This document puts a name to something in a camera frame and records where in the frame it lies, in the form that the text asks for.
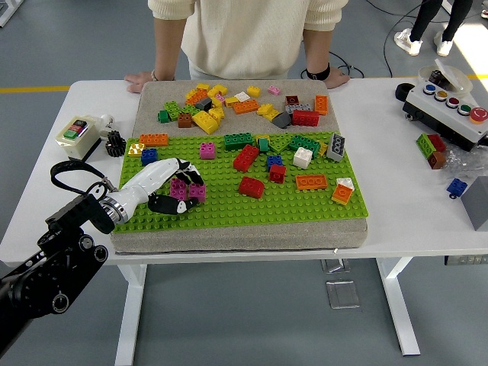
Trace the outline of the person's right hand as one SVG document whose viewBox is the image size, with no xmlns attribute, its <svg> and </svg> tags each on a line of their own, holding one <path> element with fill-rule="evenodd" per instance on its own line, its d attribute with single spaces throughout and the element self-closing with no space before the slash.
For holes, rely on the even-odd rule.
<svg viewBox="0 0 488 366">
<path fill-rule="evenodd" d="M 144 85 L 152 80 L 152 73 L 149 71 L 137 74 L 130 73 L 124 76 L 124 81 L 129 83 L 127 91 L 133 94 L 139 94 L 143 90 Z"/>
</svg>

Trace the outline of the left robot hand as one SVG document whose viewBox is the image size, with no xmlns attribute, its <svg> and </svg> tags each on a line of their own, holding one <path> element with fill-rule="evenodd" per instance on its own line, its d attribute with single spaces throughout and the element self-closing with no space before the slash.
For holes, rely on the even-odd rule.
<svg viewBox="0 0 488 366">
<path fill-rule="evenodd" d="M 197 168 L 189 161 L 169 158 L 151 162 L 134 175 L 119 191 L 106 196 L 106 202 L 113 201 L 119 215 L 118 223 L 126 223 L 132 218 L 139 204 L 148 204 L 155 213 L 177 215 L 189 211 L 198 205 L 197 198 L 179 200 L 156 194 L 156 192 L 174 175 L 186 185 L 194 182 L 204 183 Z"/>
</svg>

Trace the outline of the person's left hand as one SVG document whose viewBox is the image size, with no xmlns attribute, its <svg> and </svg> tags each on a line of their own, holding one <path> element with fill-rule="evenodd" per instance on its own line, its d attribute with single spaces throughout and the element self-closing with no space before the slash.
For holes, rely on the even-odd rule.
<svg viewBox="0 0 488 366">
<path fill-rule="evenodd" d="M 349 80 L 349 75 L 344 74 L 340 69 L 336 67 L 331 67 L 329 76 L 324 82 L 328 89 L 334 89 L 346 84 Z"/>
</svg>

